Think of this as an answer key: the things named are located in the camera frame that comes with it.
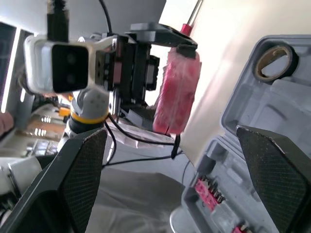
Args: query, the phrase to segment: screwdriver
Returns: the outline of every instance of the screwdriver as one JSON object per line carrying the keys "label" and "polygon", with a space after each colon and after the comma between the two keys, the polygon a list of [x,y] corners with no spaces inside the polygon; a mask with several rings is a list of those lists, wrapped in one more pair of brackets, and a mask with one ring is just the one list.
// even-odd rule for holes
{"label": "screwdriver", "polygon": [[192,11],[192,13],[190,15],[190,18],[189,18],[188,22],[183,24],[183,27],[182,27],[182,29],[180,31],[181,33],[183,33],[183,34],[185,34],[187,36],[190,36],[190,33],[191,33],[192,29],[193,29],[193,25],[194,25],[195,19],[198,16],[198,13],[199,13],[199,10],[200,10],[200,8],[202,6],[202,3],[203,3],[203,0],[198,0],[197,1],[197,3],[196,3],[196,5],[195,5],[195,7],[194,7],[194,9],[193,9],[193,11]]}

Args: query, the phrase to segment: white wall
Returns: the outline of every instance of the white wall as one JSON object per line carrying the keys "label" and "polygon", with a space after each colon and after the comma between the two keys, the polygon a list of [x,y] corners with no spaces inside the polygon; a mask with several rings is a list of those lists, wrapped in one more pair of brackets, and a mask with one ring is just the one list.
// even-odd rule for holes
{"label": "white wall", "polygon": [[[107,23],[98,0],[69,0],[70,37],[106,32]],[[131,23],[156,22],[165,0],[105,0],[113,31],[129,30]],[[0,0],[0,21],[25,30],[46,33],[46,0]]]}

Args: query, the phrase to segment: yellow ring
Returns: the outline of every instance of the yellow ring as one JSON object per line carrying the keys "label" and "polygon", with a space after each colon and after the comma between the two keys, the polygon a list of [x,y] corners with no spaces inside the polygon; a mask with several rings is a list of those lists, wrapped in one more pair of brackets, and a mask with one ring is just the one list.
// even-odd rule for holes
{"label": "yellow ring", "polygon": [[87,118],[83,118],[83,117],[78,116],[74,112],[71,112],[71,117],[73,119],[75,119],[76,121],[79,121],[81,123],[84,123],[84,124],[98,124],[98,123],[101,123],[101,122],[103,122],[107,118],[107,115],[108,115],[108,111],[107,111],[106,115],[104,115],[104,116],[102,116],[100,118],[87,119]]}

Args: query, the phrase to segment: camera lens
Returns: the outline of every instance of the camera lens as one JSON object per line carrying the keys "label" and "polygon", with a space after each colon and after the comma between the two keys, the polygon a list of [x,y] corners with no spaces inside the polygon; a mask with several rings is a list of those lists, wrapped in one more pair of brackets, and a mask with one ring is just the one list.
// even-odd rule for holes
{"label": "camera lens", "polygon": [[67,61],[70,65],[74,65],[76,63],[76,57],[70,53],[67,55]]}
{"label": "camera lens", "polygon": [[75,79],[74,75],[69,74],[67,76],[67,83],[70,85],[73,85],[73,84],[75,84],[75,82],[76,82],[76,79]]}

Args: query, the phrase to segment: black cable tie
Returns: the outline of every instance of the black cable tie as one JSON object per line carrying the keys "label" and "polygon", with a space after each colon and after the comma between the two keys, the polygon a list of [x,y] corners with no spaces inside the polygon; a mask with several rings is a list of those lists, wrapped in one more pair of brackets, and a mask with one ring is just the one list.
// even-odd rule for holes
{"label": "black cable tie", "polygon": [[176,135],[174,147],[172,149],[171,158],[174,159],[177,156],[177,151],[180,145],[180,135]]}

